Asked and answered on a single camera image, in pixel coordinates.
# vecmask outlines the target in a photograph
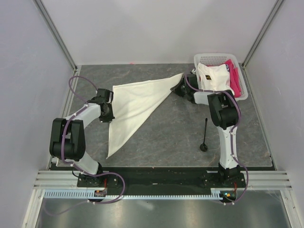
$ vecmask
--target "white wall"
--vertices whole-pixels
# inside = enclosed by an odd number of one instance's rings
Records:
[[[247,70],[276,165],[304,213],[304,1],[285,1]]]
[[[275,0],[43,0],[79,65],[243,61]]]
[[[72,69],[32,0],[0,7],[0,223],[21,227]]]

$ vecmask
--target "red cloth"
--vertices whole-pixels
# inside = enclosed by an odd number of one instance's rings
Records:
[[[234,68],[234,65],[231,61],[231,59],[227,60],[225,62],[229,66],[230,71],[230,87],[234,91],[234,97],[240,97],[241,96],[241,87],[239,86],[239,80],[238,80],[238,68]]]

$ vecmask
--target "white plastic basket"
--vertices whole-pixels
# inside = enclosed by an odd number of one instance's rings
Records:
[[[241,87],[241,96],[236,97],[236,101],[239,100],[246,100],[248,98],[248,91],[246,88],[246,84],[244,81],[244,77],[242,74],[241,69],[239,68],[239,64],[237,61],[237,58],[232,54],[223,54],[223,53],[206,53],[206,54],[197,54],[194,56],[194,65],[195,69],[197,70],[198,64],[202,63],[206,66],[212,67],[212,66],[219,66],[224,64],[227,60],[231,59],[234,67],[238,70],[238,79],[239,79],[239,86]],[[208,104],[207,95],[210,93],[207,92],[197,92],[195,97],[202,99],[200,104]]]

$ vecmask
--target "white cloth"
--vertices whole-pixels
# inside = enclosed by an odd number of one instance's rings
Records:
[[[171,93],[183,74],[170,78],[113,86],[115,119],[109,125],[108,157],[118,151]]]
[[[234,95],[234,91],[230,87],[230,72],[228,65],[222,64],[220,66],[212,67],[199,63],[197,74],[200,76],[200,85],[202,89],[213,91],[229,89]]]

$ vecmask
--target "floor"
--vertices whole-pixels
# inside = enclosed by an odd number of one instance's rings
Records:
[[[59,213],[83,199],[44,199]],[[290,228],[279,191],[248,191],[234,206],[211,200],[123,199],[103,205],[82,204],[59,216],[40,211],[36,228]]]
[[[191,69],[192,64],[97,65],[82,66],[80,75],[99,88],[111,90],[114,85],[167,78]],[[83,79],[78,80],[76,92],[87,99],[95,96],[94,88]],[[246,166],[272,166],[251,95],[238,104],[242,112],[237,130],[238,159]],[[74,97],[71,113],[82,106],[83,102]],[[202,152],[199,147],[206,117],[208,151]],[[192,104],[173,93],[108,159],[108,124],[93,121],[85,129],[85,136],[86,151],[105,167],[210,167],[217,166],[220,159],[219,134],[211,121],[209,107]]]

